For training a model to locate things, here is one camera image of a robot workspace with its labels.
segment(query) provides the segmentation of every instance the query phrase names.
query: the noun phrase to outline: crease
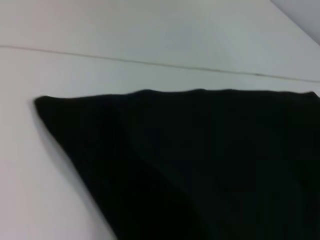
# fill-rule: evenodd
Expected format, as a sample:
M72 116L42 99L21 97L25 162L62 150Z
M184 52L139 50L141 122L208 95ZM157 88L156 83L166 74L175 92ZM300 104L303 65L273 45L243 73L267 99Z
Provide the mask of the crease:
M305 83L320 83L320 80L302 79L302 78L278 76L278 75L272 75L272 74L263 74L263 73L246 72L246 71L231 71L231 70L215 69L215 68L209 68L209 67L184 66L184 65L176 65L176 64L131 60L131 59L124 59L124 58L117 58L117 57L90 55L90 54L83 54L83 53L56 51L56 50L23 47L23 46L0 45L0 48L1 49L24 50L24 51L31 51L31 52L41 52L41 53L48 53L48 54L76 56L76 57L91 58L91 59L101 59L101 60L108 60L108 61L115 61L115 62L122 62L122 63L158 66L158 67L173 68L173 69L184 69L184 70L243 75L243 76L256 76L256 77L262 77L262 78L282 79L282 80L299 81L299 82L305 82Z

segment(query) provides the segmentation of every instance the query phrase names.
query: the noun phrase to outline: black garment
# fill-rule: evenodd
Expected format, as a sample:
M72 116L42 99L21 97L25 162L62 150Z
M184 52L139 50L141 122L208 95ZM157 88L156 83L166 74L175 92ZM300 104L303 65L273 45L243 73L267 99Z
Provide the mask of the black garment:
M314 93L40 97L119 240L320 239Z

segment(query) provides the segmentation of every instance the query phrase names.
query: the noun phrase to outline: black cloth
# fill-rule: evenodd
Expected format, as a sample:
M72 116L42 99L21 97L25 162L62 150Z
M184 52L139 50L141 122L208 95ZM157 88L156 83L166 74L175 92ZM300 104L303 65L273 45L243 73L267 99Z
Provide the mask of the black cloth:
M35 106L119 240L320 239L314 93L144 90Z

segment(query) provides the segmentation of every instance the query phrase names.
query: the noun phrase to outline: white surface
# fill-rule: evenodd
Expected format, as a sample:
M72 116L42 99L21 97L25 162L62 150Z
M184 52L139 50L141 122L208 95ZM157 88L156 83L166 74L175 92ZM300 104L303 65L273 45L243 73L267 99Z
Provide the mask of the white surface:
M320 47L269 0L1 0L0 44L320 80Z
M319 0L271 0L302 30L320 44Z
M0 49L0 239L109 240L68 158L33 110L40 95L78 97L141 89L280 90L320 84Z
M265 0L0 0L0 23L0 45L320 76L319 46ZM0 239L113 238L33 98L194 88L320 94L319 83L0 47Z

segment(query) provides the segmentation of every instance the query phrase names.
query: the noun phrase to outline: black fabric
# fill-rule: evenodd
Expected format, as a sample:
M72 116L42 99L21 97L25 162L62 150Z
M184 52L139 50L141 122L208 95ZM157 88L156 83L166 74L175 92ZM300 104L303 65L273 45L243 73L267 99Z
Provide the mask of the black fabric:
M314 93L40 97L119 240L320 239Z

